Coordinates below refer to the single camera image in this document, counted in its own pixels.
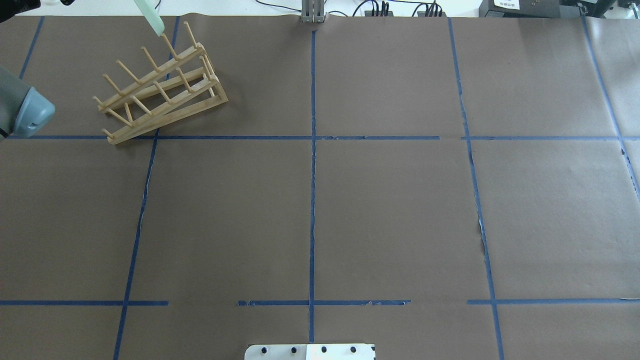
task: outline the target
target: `white metal plate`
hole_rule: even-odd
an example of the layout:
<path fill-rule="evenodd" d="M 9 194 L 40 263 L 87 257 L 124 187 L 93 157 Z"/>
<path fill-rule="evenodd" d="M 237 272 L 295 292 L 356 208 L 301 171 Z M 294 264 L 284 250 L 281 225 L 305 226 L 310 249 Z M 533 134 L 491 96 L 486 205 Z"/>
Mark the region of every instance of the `white metal plate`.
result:
<path fill-rule="evenodd" d="M 244 360 L 375 360 L 373 344 L 252 345 Z"/>

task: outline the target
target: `black box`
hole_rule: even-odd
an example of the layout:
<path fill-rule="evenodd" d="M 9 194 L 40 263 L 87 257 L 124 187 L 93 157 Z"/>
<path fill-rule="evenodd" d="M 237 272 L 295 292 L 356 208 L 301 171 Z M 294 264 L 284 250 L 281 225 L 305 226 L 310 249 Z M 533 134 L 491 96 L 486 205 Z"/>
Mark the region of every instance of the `black box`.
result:
<path fill-rule="evenodd" d="M 497 6 L 496 3 L 519 2 L 520 9 Z M 478 17 L 560 17 L 559 0 L 483 0 Z"/>

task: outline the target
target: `white label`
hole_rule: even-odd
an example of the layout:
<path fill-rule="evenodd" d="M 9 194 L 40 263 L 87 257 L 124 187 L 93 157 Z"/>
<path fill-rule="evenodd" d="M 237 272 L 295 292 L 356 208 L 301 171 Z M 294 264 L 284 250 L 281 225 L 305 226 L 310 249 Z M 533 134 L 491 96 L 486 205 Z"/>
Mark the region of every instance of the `white label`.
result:
<path fill-rule="evenodd" d="M 520 0 L 493 0 L 493 4 L 505 9 L 520 9 Z"/>

